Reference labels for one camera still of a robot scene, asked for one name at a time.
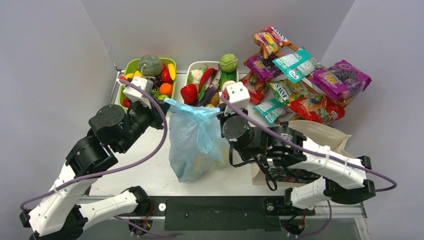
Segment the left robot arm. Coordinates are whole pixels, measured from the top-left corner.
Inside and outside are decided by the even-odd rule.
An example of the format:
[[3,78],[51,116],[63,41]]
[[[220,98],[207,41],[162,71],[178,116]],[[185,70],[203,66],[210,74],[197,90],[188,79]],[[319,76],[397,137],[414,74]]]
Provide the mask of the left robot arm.
[[164,128],[163,117],[169,104],[158,107],[133,102],[128,109],[117,104],[102,107],[89,120],[90,130],[66,156],[61,172],[33,209],[25,209],[19,218],[31,228],[32,240],[76,240],[91,226],[122,214],[143,215],[150,211],[150,198],[140,186],[89,204],[80,197],[105,172],[118,163],[116,154],[126,153],[147,128]]

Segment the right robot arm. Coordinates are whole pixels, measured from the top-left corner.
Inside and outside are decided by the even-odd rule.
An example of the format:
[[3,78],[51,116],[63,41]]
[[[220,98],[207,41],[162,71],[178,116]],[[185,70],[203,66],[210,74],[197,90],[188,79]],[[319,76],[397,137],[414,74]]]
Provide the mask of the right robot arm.
[[287,125],[274,126],[273,136],[258,126],[250,126],[237,113],[217,114],[221,136],[229,143],[229,163],[235,168],[256,164],[267,185],[275,184],[273,170],[283,170],[290,177],[306,181],[284,192],[283,209],[290,215],[312,210],[323,201],[355,205],[376,196],[375,184],[367,179],[371,169],[367,156],[345,157],[321,146]]

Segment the light blue plastic bag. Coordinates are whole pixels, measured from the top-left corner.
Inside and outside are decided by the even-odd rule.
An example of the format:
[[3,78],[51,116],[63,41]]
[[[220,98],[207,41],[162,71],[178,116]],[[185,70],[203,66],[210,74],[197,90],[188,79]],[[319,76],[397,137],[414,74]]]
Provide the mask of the light blue plastic bag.
[[221,137],[217,107],[190,106],[171,98],[169,164],[180,183],[194,182],[229,163],[229,143]]

